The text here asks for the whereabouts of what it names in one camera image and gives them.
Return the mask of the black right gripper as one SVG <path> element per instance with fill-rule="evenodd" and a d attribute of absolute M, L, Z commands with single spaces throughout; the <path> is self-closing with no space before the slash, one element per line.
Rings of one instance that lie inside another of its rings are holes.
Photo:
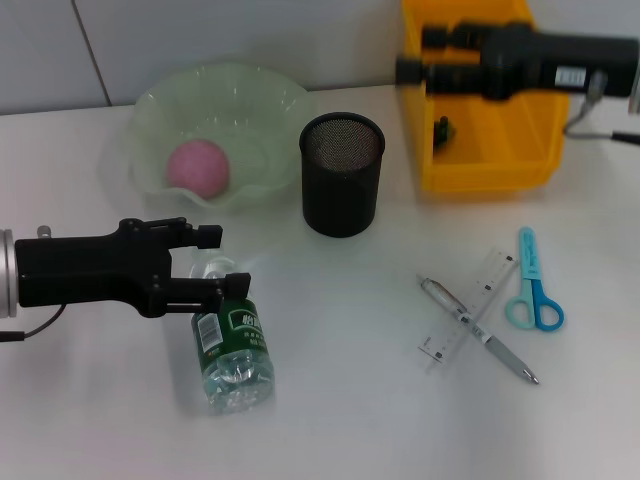
<path fill-rule="evenodd" d="M 528 90 L 628 98 L 639 67 L 635 38 L 558 34 L 524 24 L 494 30 L 491 24 L 471 21 L 451 28 L 422 28 L 423 50 L 447 47 L 481 49 L 481 67 L 425 64 L 399 57 L 395 85 L 423 86 L 428 94 L 475 94 L 491 100 L 506 100 Z"/>

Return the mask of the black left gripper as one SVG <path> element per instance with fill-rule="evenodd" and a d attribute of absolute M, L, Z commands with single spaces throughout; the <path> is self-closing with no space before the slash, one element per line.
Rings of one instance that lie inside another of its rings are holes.
<path fill-rule="evenodd" d="M 217 313 L 225 299 L 247 297 L 251 275 L 171 278 L 170 250 L 217 249 L 221 240 L 221 226 L 194 227 L 184 217 L 124 219 L 103 236 L 20 239 L 18 303 L 32 308 L 117 301 L 146 318 Z"/>

